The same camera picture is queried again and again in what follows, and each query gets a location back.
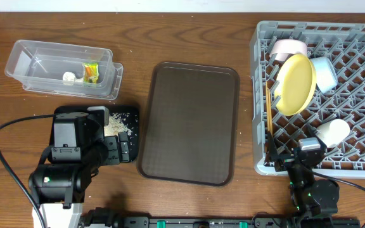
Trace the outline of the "rice grains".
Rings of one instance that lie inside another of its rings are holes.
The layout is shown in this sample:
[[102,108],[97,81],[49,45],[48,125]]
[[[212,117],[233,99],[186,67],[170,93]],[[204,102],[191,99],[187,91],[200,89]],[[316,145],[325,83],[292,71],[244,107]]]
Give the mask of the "rice grains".
[[138,116],[132,113],[112,113],[109,116],[109,123],[104,127],[105,136],[117,136],[120,132],[130,137],[138,134]]

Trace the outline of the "green orange snack wrapper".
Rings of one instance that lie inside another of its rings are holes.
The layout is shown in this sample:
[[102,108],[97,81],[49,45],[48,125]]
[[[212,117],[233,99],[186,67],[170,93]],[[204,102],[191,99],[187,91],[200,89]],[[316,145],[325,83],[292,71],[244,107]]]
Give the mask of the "green orange snack wrapper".
[[83,63],[84,69],[83,81],[86,83],[96,84],[99,79],[98,63]]

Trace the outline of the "light blue bowl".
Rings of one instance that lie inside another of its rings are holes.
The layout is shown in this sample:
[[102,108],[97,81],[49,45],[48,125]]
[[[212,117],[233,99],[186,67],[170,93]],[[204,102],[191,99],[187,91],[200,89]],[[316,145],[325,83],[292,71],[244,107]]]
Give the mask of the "light blue bowl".
[[316,83],[324,94],[338,85],[338,79],[331,61],[327,57],[311,59],[316,71]]

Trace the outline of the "white tissue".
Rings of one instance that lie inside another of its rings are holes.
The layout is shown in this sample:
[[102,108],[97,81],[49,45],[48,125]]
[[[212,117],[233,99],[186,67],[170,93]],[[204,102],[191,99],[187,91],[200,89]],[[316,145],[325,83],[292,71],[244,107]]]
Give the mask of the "white tissue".
[[76,75],[72,72],[65,72],[63,74],[62,77],[63,83],[67,86],[72,86],[74,85],[76,82],[80,82],[83,83],[84,79],[83,78],[77,78]]

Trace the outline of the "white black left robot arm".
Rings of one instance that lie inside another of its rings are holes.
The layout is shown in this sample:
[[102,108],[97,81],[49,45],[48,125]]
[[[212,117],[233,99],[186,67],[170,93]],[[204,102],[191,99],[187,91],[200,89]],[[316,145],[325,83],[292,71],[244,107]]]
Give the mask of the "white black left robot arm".
[[105,134],[105,106],[53,115],[51,142],[29,177],[35,227],[78,227],[85,191],[102,166],[129,162],[128,135]]

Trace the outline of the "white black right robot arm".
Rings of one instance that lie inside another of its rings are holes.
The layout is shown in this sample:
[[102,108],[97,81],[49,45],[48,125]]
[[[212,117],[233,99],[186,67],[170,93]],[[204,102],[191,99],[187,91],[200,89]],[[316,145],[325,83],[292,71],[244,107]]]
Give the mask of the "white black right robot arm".
[[291,217],[281,220],[280,227],[359,227],[352,218],[334,219],[338,212],[340,186],[327,177],[315,179],[312,167],[323,160],[325,143],[313,135],[299,140],[289,153],[278,153],[274,138],[267,134],[267,159],[277,172],[287,172],[290,178],[290,196],[297,208]]

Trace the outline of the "yellow round plate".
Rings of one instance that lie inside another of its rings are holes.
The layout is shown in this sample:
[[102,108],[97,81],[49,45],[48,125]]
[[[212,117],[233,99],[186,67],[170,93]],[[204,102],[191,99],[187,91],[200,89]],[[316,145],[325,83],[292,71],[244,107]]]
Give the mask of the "yellow round plate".
[[285,116],[300,113],[311,102],[316,89],[316,70],[311,60],[302,54],[288,58],[276,77],[278,85],[274,99],[276,108]]

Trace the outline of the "small light green bowl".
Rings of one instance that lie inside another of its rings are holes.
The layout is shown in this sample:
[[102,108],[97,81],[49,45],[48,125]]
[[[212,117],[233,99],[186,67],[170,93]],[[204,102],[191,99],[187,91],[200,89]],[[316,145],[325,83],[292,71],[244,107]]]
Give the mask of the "small light green bowl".
[[334,119],[320,125],[316,135],[327,148],[338,146],[350,134],[348,123],[342,119]]

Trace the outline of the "white pink bowl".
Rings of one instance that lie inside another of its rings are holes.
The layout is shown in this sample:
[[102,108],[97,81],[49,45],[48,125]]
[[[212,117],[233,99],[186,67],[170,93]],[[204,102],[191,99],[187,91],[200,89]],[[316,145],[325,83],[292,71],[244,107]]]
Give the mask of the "white pink bowl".
[[281,39],[274,43],[270,57],[275,56],[277,61],[286,61],[290,55],[303,54],[307,56],[307,45],[306,43],[293,39]]

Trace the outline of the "clear plastic bin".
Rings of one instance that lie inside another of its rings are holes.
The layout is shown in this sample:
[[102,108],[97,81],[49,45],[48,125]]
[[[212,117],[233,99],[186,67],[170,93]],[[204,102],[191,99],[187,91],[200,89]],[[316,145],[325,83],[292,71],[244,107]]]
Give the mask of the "clear plastic bin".
[[74,73],[78,79],[83,78],[83,63],[98,63],[99,67],[109,67],[110,63],[114,63],[113,53],[99,47],[18,40],[4,72],[22,85],[35,81],[58,84],[65,72]]

